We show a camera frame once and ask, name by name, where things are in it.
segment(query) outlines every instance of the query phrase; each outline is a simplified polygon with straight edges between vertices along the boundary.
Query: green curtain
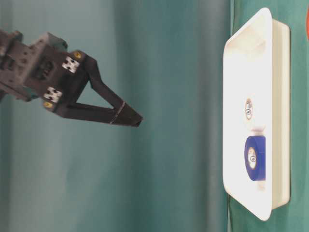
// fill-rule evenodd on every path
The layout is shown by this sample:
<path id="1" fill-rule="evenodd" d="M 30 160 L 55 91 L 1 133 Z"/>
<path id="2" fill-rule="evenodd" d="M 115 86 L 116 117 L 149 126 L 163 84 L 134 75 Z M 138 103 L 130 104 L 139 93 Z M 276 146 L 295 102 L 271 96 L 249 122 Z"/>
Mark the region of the green curtain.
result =
<path id="1" fill-rule="evenodd" d="M 231 199 L 231 227 L 234 232 L 304 232 L 309 230 L 308 1 L 234 0 L 233 31 L 236 32 L 262 7 L 268 7 L 274 19 L 291 29 L 291 199 L 287 205 L 273 210 L 266 222 Z"/>
<path id="2" fill-rule="evenodd" d="M 0 24 L 96 58 L 139 128 L 69 120 L 5 97 L 0 230 L 226 231 L 222 55 L 228 0 L 1 0 Z M 89 87 L 81 102 L 105 105 Z"/>

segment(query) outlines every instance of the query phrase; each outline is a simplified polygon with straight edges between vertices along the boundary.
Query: brass screw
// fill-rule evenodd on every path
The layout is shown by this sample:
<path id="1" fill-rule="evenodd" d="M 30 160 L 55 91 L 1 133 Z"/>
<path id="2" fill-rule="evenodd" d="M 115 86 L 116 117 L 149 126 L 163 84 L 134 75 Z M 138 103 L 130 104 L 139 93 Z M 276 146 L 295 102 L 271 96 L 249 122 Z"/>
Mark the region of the brass screw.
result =
<path id="1" fill-rule="evenodd" d="M 78 59 L 82 58 L 82 54 L 80 52 L 74 52 L 74 55 Z"/>
<path id="2" fill-rule="evenodd" d="M 53 107 L 53 104 L 51 104 L 51 103 L 49 103 L 49 102 L 47 102 L 47 101 L 44 102 L 43 105 L 44 105 L 45 108 L 49 108 L 49 109 Z"/>

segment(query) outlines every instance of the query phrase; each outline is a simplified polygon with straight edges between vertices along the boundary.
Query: robotic arm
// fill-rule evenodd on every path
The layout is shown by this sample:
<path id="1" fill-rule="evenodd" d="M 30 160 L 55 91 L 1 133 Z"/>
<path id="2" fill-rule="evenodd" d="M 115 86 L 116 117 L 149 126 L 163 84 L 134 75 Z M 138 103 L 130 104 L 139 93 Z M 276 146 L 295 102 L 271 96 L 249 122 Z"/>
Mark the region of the robotic arm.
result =
<path id="1" fill-rule="evenodd" d="M 46 110 L 64 118 L 138 127 L 140 116 L 100 77 L 95 59 L 74 51 L 67 43 L 46 33 L 26 46 L 18 31 L 0 30 L 0 99 L 6 93 L 26 102 L 40 97 Z M 113 109 L 77 103 L 86 84 Z"/>

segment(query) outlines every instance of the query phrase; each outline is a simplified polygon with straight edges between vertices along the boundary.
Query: blue tape roll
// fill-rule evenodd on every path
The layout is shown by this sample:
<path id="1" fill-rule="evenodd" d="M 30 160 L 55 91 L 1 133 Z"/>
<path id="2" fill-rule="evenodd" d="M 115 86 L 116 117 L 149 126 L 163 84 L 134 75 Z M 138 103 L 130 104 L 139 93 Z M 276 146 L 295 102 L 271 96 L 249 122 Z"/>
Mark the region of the blue tape roll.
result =
<path id="1" fill-rule="evenodd" d="M 265 180 L 264 136 L 249 136 L 245 144 L 245 163 L 251 180 Z"/>

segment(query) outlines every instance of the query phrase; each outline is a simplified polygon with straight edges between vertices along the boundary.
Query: tape roll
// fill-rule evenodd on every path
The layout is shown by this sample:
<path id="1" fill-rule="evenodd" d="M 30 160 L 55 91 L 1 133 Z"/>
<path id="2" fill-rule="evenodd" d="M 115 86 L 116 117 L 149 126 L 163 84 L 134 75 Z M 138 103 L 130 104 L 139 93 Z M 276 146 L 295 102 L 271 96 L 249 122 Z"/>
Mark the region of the tape roll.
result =
<path id="1" fill-rule="evenodd" d="M 264 136 L 249 136 L 245 144 L 245 164 L 251 180 L 265 180 Z"/>
<path id="2" fill-rule="evenodd" d="M 244 120 L 249 131 L 263 131 L 266 115 L 262 99 L 250 96 L 246 99 L 244 108 Z"/>

